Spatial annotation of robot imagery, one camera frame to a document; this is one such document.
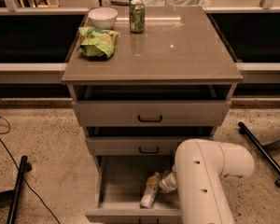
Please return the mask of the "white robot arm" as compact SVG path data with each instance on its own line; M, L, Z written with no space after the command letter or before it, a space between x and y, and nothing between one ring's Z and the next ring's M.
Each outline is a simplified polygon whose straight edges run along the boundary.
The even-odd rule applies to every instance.
M253 171L254 159L242 146L186 140L175 152L173 168L147 179L140 205L150 208L159 190L165 193L175 190L182 224L235 224L221 180L244 179Z

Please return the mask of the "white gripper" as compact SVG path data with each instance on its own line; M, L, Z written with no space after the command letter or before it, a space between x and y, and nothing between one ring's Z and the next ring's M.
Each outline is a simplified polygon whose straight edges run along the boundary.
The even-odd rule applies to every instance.
M177 184L175 174L172 171L165 171L161 175L155 172L147 179L147 185L151 187L160 187L163 193L176 190Z

